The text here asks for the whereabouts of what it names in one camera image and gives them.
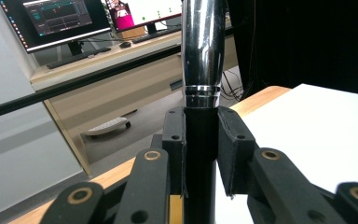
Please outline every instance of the chrome cylinder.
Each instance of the chrome cylinder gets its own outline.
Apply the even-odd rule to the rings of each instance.
[[[184,0],[182,69],[186,106],[219,104],[225,46],[224,0]]]

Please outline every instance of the monitor screen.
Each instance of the monitor screen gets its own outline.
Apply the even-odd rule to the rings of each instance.
[[[101,0],[0,0],[28,53],[107,33]]]
[[[117,32],[179,17],[181,0],[105,0]]]

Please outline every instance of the mouse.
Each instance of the mouse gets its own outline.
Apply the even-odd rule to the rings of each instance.
[[[131,46],[131,42],[123,42],[122,44],[119,45],[121,49],[126,49],[129,48],[130,46]]]

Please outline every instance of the black cylinder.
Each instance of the black cylinder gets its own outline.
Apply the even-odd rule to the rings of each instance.
[[[214,224],[217,108],[185,108],[186,189],[184,223]]]

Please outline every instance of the gray floor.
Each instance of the gray floor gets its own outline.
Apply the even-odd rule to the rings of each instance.
[[[238,77],[238,67],[230,69],[226,72],[226,75],[232,89],[240,88],[241,81]],[[228,85],[224,78],[222,83],[227,91]],[[230,107],[237,103],[234,99],[228,100],[225,98],[227,98],[225,95],[220,97],[220,105]],[[125,117],[131,122],[129,129],[122,127],[111,133],[100,135],[96,139],[83,136],[93,176],[87,176],[84,173],[75,175],[52,188],[36,194],[0,213],[0,223],[8,223],[10,220],[32,211],[36,207],[54,199],[68,186],[103,174],[122,162],[133,158],[139,151],[149,148],[153,134],[162,133],[165,113],[184,104],[182,92],[177,91],[126,115]]]

